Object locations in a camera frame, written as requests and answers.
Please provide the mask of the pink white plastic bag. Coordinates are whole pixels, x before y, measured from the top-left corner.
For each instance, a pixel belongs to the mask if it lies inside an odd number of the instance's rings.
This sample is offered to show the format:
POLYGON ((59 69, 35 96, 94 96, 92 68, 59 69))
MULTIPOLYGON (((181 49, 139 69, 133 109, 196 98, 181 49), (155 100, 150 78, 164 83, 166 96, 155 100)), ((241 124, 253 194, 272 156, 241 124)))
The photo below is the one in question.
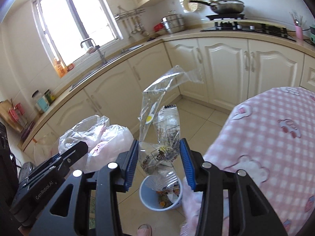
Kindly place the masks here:
POLYGON ((106 116, 85 118, 59 138, 60 154, 75 146, 80 141, 88 145, 88 152, 75 164, 74 170, 84 173, 98 171, 109 162, 114 162, 120 153, 128 151, 133 143, 131 131, 124 126, 110 124, 106 116))

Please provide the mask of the clear plastic bag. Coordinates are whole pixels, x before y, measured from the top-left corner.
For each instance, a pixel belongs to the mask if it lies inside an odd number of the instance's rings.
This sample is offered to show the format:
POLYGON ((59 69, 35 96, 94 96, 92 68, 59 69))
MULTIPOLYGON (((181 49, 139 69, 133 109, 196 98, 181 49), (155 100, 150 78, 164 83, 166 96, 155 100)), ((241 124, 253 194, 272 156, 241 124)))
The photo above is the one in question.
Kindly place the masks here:
POLYGON ((166 94, 185 83, 202 84, 199 69, 185 71, 175 66, 143 91, 139 114, 139 162, 150 176, 155 191, 173 188, 178 182, 173 161, 179 156, 181 125, 175 104, 163 105, 166 94))

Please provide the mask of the blue white trash bin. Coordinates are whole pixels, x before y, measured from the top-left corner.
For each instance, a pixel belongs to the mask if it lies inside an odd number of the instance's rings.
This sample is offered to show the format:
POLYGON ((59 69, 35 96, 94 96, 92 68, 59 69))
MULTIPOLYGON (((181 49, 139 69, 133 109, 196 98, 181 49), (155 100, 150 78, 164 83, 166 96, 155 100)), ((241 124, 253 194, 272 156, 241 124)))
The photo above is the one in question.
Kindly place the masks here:
POLYGON ((178 179, 174 184, 158 191, 153 188, 153 176, 147 176, 139 188, 139 197, 142 204, 152 211, 168 211, 182 205, 183 186, 178 179))

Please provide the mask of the kitchen window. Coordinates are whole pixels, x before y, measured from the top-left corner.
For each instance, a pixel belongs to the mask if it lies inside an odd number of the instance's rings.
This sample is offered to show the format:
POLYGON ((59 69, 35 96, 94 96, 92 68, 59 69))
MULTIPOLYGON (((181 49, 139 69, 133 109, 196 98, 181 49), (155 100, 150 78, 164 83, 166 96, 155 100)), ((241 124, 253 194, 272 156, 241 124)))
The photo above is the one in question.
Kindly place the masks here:
POLYGON ((92 38, 103 52, 123 36, 106 0, 33 0, 34 16, 44 49, 51 60, 61 60, 67 73, 87 56, 92 38))

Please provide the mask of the hanging white plastic bag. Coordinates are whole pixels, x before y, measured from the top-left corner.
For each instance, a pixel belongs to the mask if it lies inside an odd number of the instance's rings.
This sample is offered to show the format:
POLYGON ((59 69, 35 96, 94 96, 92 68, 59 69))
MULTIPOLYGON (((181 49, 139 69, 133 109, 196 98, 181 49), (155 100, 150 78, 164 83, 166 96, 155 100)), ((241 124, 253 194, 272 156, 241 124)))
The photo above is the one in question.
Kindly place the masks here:
POLYGON ((34 160, 35 165, 38 166, 52 156, 59 153, 58 150, 59 138, 53 133, 44 135, 36 141, 34 145, 34 160))

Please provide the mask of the glass jar with label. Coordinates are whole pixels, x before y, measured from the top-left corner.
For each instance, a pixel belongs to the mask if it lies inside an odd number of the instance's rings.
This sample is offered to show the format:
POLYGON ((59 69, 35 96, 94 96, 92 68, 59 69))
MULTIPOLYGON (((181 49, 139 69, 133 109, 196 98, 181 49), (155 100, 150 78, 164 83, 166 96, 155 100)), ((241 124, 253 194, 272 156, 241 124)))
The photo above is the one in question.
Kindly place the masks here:
POLYGON ((42 111, 42 113, 45 113, 49 109, 50 104, 48 100, 46 99, 45 95, 42 94, 39 90, 36 90, 32 94, 32 99, 34 100, 36 106, 40 109, 40 111, 42 111))

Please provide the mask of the pink slipper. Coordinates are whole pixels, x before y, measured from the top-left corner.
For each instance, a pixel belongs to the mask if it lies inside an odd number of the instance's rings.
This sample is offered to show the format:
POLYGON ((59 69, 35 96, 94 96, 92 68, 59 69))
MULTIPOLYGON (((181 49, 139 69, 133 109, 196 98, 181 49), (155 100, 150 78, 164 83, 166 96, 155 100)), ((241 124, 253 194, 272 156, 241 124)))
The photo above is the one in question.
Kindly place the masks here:
POLYGON ((137 236, 152 236, 152 228, 149 224, 143 224, 137 229, 137 236))

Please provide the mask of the pink checkered tablecloth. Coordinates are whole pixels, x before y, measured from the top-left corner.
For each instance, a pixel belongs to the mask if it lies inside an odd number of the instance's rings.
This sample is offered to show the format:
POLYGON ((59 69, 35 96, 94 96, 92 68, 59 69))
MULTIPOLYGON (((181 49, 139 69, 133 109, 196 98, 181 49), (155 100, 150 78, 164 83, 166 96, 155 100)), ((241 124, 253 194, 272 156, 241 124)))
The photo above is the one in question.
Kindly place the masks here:
MULTIPOLYGON (((242 102, 202 157, 223 171, 246 171, 286 235, 314 235, 313 92, 278 87, 242 102)), ((224 190, 221 235, 229 235, 228 195, 224 190)), ((196 235, 201 202, 202 192, 193 191, 185 176, 181 235, 196 235)))

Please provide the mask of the orange bottle on sill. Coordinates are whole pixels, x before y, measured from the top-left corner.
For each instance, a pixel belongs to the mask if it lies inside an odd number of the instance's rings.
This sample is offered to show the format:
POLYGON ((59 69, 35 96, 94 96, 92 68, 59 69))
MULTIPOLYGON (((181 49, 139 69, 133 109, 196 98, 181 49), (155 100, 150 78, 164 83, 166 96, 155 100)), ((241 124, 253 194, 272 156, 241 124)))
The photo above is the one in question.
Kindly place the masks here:
POLYGON ((66 75, 67 69, 61 60, 54 58, 53 59, 53 67, 54 67, 57 75, 59 76, 59 78, 63 78, 63 76, 66 75))

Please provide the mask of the chrome sink faucet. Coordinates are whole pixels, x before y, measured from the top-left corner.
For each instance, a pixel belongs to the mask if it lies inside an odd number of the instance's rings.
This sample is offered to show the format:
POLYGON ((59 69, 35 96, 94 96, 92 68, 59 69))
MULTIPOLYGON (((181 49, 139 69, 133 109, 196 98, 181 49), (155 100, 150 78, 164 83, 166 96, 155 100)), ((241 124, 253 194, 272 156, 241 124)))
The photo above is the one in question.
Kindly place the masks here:
POLYGON ((92 46, 88 47, 86 54, 92 54, 97 52, 99 54, 100 60, 105 65, 107 60, 105 59, 105 53, 101 53, 100 46, 95 44, 95 41, 92 38, 86 38, 80 42, 81 48, 83 48, 83 44, 86 42, 90 42, 92 46))

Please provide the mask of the cream lower cabinets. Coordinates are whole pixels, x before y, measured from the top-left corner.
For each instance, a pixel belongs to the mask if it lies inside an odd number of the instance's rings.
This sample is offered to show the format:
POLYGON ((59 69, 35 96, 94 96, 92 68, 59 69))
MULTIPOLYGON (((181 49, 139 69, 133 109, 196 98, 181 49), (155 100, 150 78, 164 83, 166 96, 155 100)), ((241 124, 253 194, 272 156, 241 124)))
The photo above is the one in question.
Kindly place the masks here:
POLYGON ((64 91, 37 121, 19 148, 28 156, 44 135, 60 136, 82 119, 105 115, 136 133, 141 92, 172 67, 197 70, 203 82, 182 84, 164 104, 182 95, 231 110, 273 87, 314 90, 314 47, 301 41, 253 34, 211 32, 153 41, 95 71, 64 91))

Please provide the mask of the red bowl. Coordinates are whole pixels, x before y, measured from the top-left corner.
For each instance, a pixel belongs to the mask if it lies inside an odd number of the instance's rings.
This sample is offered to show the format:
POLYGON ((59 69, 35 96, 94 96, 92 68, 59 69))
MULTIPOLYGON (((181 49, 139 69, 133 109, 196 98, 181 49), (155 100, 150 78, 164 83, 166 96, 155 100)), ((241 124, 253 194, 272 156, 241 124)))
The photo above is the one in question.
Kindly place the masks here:
POLYGON ((161 31, 164 29, 164 25, 163 25, 163 23, 158 23, 157 25, 154 26, 153 29, 155 32, 161 31))

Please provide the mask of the steel stock pot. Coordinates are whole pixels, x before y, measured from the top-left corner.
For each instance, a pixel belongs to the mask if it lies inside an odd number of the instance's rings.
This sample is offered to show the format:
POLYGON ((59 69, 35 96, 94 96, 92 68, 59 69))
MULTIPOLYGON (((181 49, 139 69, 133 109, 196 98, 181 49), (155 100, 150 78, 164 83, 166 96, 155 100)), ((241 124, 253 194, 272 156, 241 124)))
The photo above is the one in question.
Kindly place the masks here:
POLYGON ((162 25, 168 34, 174 34, 186 30, 184 18, 181 14, 170 14, 162 18, 162 25))

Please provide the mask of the black gas stove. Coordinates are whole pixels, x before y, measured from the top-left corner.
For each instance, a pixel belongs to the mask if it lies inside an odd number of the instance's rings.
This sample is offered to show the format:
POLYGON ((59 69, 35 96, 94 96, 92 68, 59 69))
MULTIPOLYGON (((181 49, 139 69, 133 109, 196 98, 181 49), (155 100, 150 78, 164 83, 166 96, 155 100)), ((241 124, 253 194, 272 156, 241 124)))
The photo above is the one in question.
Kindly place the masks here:
POLYGON ((274 25, 269 22, 248 20, 244 14, 215 14, 207 16, 212 26, 201 31, 244 31, 254 32, 257 34, 270 35, 280 37, 290 41, 296 41, 293 36, 288 33, 285 26, 274 25))

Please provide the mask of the pink utensil holder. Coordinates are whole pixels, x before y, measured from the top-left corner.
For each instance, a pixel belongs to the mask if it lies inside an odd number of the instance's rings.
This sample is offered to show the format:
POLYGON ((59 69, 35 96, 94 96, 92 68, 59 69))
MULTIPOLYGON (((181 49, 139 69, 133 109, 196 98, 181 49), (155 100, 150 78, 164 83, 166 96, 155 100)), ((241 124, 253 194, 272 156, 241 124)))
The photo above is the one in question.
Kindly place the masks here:
POLYGON ((303 28, 298 26, 298 25, 295 25, 295 34, 296 34, 296 38, 299 39, 299 40, 303 40, 304 37, 303 37, 303 28))

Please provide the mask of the green electric cooker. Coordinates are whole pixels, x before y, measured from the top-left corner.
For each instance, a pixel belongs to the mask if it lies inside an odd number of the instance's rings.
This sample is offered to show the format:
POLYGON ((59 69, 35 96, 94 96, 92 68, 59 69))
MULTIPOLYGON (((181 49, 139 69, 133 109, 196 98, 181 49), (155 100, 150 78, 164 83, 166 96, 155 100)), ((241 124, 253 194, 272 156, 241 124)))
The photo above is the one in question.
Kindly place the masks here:
POLYGON ((310 40, 313 44, 315 44, 315 25, 310 26, 310 40))

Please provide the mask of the cream colander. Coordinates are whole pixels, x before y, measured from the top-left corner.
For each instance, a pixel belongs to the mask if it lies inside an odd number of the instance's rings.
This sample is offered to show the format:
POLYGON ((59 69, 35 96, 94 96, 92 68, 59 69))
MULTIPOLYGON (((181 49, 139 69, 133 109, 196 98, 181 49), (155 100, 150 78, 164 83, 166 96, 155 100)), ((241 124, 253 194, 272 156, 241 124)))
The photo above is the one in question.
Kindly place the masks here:
POLYGON ((183 0, 182 5, 185 13, 199 12, 201 5, 196 3, 197 0, 183 0))

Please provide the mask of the frying pan with lid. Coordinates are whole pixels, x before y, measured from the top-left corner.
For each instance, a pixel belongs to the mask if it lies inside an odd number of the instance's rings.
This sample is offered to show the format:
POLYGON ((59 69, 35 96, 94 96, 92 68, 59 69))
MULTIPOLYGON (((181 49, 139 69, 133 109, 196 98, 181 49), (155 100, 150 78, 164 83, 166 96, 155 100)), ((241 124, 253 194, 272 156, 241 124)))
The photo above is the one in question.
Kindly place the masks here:
POLYGON ((189 0, 188 2, 207 5, 216 14, 239 14, 245 9, 244 2, 240 0, 209 0, 208 2, 189 0))

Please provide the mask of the wall utensil rack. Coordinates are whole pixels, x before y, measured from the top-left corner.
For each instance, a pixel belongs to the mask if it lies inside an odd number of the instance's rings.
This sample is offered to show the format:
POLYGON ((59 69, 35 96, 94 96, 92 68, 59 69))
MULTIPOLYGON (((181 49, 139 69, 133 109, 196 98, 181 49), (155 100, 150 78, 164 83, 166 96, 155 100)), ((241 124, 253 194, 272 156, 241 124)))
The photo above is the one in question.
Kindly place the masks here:
POLYGON ((114 14, 114 19, 116 22, 121 22, 128 33, 128 37, 133 38, 135 34, 143 35, 146 32, 140 17, 144 12, 144 8, 126 10, 119 5, 118 12, 114 14))

